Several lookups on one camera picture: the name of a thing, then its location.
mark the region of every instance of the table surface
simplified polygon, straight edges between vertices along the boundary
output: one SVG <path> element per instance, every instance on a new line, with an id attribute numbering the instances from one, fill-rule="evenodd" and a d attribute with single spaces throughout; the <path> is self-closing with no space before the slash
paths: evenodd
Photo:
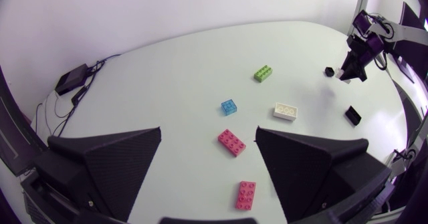
<path id="1" fill-rule="evenodd" d="M 62 137 L 160 126 L 162 142 L 131 223 L 157 223 L 162 217 L 285 223 L 254 142 L 257 126 L 342 140 L 366 138 L 368 153 L 381 162 L 406 146 L 403 106 L 386 72 L 369 64 L 368 80 L 350 84 L 324 75 L 326 66 L 342 65 L 347 51 L 342 33 L 301 21 L 226 27 L 142 47 L 106 63 Z M 253 75 L 264 65 L 273 73 L 259 83 Z M 59 98 L 58 114 L 70 109 L 74 92 Z M 228 99 L 237 112 L 225 116 L 220 104 Z M 52 131 L 61 122 L 53 111 L 55 100 L 54 94 L 47 99 Z M 273 117 L 276 102 L 297 107 L 297 119 Z M 351 105 L 362 116 L 358 126 L 344 115 Z M 45 140 L 43 115 L 40 108 L 38 134 Z M 217 141 L 226 128 L 247 145 L 237 158 Z M 235 209 L 240 181 L 257 183 L 250 211 Z"/>

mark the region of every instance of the black block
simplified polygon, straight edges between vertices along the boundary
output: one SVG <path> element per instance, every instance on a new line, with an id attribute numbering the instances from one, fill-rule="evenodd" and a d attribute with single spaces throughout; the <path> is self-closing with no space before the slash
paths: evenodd
<path id="1" fill-rule="evenodd" d="M 327 67 L 324 72 L 326 73 L 327 77 L 332 77 L 334 75 L 334 70 L 331 67 Z"/>
<path id="2" fill-rule="evenodd" d="M 345 112 L 345 114 L 346 114 L 346 117 L 348 117 L 348 119 L 354 125 L 360 124 L 361 116 L 356 112 L 356 110 L 352 106 L 349 106 L 349 109 Z"/>

